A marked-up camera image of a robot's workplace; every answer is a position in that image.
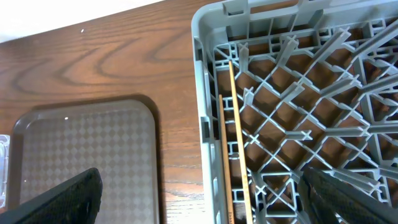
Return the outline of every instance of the plastic dish rack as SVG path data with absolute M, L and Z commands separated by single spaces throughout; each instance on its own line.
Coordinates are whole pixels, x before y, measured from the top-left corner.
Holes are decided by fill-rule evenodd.
M 210 223 L 227 223 L 226 193 L 233 194 L 236 223 L 245 216 L 229 60 L 256 223 L 307 222 L 297 192 L 305 166 L 396 207 L 398 2 L 281 2 L 217 2 L 192 19 Z M 275 3 L 285 7 L 272 9 Z M 233 192 L 224 187 L 220 103 Z

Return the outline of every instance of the tray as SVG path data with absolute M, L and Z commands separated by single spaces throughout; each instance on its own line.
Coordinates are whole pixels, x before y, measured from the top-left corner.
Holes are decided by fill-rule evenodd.
M 192 43 L 210 223 L 227 223 L 226 194 L 236 223 L 245 221 L 230 60 L 256 223 L 308 222 L 297 192 L 305 166 L 398 206 L 397 18 L 397 1 L 231 0 L 197 11 Z M 232 192 L 224 186 L 220 113 Z
M 7 208 L 95 167 L 96 223 L 159 223 L 155 123 L 134 100 L 38 110 L 14 126 Z

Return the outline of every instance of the dish rack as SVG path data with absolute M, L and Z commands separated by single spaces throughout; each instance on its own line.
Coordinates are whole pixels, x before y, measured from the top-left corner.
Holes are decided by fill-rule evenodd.
M 197 11 L 192 44 L 210 223 L 227 223 L 226 194 L 236 223 L 245 216 L 229 61 L 256 223 L 308 222 L 297 192 L 305 166 L 398 205 L 397 18 L 397 1 L 373 0 L 230 0 Z

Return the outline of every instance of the brown wooden surface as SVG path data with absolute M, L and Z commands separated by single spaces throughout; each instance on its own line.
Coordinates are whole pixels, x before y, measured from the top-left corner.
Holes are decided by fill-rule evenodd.
M 191 19 L 210 2 L 167 0 L 0 44 L 0 134 L 35 108 L 141 100 L 158 121 L 162 222 L 203 220 Z

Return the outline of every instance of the white wall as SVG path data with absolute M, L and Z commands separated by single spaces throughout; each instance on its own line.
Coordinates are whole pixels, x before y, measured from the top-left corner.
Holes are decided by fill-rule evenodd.
M 158 1 L 161 0 L 3 0 L 0 43 Z

